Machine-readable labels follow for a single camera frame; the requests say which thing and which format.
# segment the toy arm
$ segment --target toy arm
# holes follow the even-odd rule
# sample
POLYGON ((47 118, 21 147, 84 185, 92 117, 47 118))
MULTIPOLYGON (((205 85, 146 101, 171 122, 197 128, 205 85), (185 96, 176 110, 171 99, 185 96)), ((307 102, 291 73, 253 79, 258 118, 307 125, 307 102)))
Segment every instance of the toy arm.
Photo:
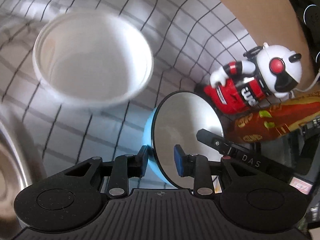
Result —
POLYGON ((211 74, 210 85, 215 87, 217 84, 221 83, 222 86, 225 86, 228 78, 238 77, 242 74, 253 74, 255 70, 255 64, 247 60, 230 62, 223 67, 221 66, 211 74))

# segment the red snack bag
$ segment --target red snack bag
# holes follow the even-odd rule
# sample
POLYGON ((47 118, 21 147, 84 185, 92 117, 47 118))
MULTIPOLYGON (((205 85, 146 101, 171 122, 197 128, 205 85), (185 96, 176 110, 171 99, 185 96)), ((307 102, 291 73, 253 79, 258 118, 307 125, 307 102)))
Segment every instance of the red snack bag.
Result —
POLYGON ((225 137, 236 143, 279 138, 320 115, 320 91, 260 109, 234 120, 225 137))

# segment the toy hand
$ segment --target toy hand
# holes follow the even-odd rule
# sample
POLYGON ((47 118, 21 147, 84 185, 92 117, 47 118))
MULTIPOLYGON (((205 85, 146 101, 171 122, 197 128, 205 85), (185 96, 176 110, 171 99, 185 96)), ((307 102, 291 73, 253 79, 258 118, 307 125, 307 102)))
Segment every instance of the toy hand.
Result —
POLYGON ((223 70, 223 67, 220 67, 218 70, 212 72, 210 76, 210 85, 215 88, 217 84, 221 83, 221 85, 224 87, 226 85, 227 78, 229 77, 223 70))

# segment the stainless steel bowl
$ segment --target stainless steel bowl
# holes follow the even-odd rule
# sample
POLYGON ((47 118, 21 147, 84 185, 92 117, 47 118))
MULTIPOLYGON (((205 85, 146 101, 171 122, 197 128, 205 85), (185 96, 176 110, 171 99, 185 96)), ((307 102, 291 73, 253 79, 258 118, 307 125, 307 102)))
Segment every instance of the stainless steel bowl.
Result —
POLYGON ((21 230, 13 209, 15 196, 45 177, 30 135, 10 108, 0 105, 0 239, 11 239, 21 230))

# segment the grid pattern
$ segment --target grid pattern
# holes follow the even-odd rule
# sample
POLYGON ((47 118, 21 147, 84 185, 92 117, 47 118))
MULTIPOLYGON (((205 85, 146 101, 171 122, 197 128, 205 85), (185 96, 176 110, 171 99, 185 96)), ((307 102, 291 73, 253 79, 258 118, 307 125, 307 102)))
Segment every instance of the grid pattern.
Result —
MULTIPOLYGON (((140 149, 144 124, 169 93, 208 83, 212 71, 256 46, 219 0, 0 0, 0 95, 31 132, 50 176, 92 156, 140 149), (67 11, 97 9, 130 21, 154 53, 148 87, 120 106, 91 114, 52 101, 35 77, 32 49, 44 24, 67 11)), ((221 117, 228 125, 230 116, 221 117)), ((148 167, 130 187, 163 188, 148 167)))

